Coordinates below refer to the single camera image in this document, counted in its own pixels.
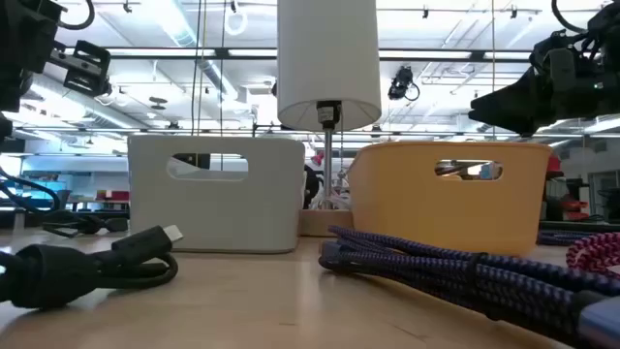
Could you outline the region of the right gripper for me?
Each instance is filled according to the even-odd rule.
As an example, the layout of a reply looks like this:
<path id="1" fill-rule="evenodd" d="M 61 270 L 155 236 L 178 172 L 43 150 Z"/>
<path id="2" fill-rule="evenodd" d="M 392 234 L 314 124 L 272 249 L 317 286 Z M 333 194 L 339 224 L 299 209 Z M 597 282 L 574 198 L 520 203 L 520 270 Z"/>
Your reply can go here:
<path id="1" fill-rule="evenodd" d="M 528 79 L 476 98 L 469 118 L 529 137 L 560 119 L 619 112 L 619 30 L 568 36 L 534 45 Z"/>

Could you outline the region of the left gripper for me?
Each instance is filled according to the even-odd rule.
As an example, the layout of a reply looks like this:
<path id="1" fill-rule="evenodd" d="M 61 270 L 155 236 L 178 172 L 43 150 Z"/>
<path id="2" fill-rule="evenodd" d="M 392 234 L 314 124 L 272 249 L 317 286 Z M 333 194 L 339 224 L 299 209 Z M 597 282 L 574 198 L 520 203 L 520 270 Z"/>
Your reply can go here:
<path id="1" fill-rule="evenodd" d="M 1 2 L 1 110 L 17 112 L 35 74 L 46 64 L 67 71 L 63 86 L 89 97 L 111 92 L 108 50 L 79 40 L 72 51 L 56 40 L 60 28 L 78 31 L 95 19 L 91 0 L 81 23 L 61 19 L 67 9 L 51 0 L 2 0 Z"/>

